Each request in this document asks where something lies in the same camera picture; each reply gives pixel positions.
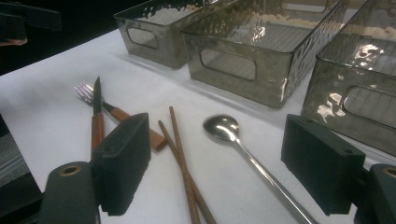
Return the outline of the long steel spoon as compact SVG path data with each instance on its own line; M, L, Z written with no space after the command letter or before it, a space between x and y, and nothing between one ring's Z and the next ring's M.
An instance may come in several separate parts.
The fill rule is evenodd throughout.
M319 224L273 174L244 147L239 138L239 124L235 118L225 114L214 115L203 122L203 128L213 138L234 144L242 157L300 224Z

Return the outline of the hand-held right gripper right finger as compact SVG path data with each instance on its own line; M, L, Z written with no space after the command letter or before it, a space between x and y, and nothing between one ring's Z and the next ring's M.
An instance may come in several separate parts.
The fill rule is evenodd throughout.
M288 114L281 160L325 215L346 214L365 154L317 122Z

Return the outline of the brown wooden chopstick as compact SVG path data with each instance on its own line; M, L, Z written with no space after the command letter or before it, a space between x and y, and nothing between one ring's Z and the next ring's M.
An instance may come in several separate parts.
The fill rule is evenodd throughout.
M169 107L169 113L170 113L170 117L171 117L172 130L173 130L175 141L176 141L177 158L178 158L179 164L181 166L181 173L182 173L183 182L184 182L184 189L186 192L188 207L189 207L190 216L191 216L191 224L201 224L199 214L198 214L198 209L197 209L196 202L195 202L195 194L194 194L193 186L191 183L189 170L188 170L187 164L184 159L183 146L181 143L180 133L179 133L178 126L177 126L176 113L172 106Z
M187 165L182 164L182 158L180 156L180 152L177 149L177 146L173 142L170 134L168 133L168 131L166 130L166 128L164 127L163 123L160 120L159 120L159 125L160 125L160 128L161 128L166 140L168 141L169 147L171 148L171 150L177 160L177 163L180 167L182 175L187 177L187 179L184 181L187 181L190 184L191 190L189 192L187 192L186 195L191 196L193 198L194 202L196 203L196 205L201 209L201 212L202 212L207 224L217 224L217 221L215 220L208 205L206 204L205 199L201 194L201 191L196 186L190 172L188 171Z

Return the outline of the wooden-handled fork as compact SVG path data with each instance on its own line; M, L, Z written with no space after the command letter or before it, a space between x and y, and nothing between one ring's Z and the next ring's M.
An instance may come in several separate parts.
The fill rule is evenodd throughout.
M93 105L93 88L90 85L83 82L81 84L77 84L74 90L81 97L83 102L87 105ZM104 109L117 121L123 121L129 117L128 113L107 102L103 102L103 106ZM153 130L149 130L149 140L151 148L157 152L161 151L167 145L167 140Z

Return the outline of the small smoky plastic bin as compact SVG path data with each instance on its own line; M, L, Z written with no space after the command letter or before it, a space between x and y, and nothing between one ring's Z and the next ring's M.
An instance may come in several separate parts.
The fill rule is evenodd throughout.
M187 62L181 30L233 0L148 0L114 15L132 55L179 68Z

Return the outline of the wooden-handled knife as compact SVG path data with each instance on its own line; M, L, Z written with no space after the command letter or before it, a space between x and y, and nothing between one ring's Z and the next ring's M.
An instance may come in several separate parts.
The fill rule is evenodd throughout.
M104 116L102 113L102 90L99 77L95 80L93 86L92 109L92 151L95 151L105 138Z

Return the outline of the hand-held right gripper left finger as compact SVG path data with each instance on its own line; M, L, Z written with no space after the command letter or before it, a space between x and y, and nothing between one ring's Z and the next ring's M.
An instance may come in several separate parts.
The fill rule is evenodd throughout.
M122 121L93 151L93 181L103 212L126 213L150 159L148 113Z

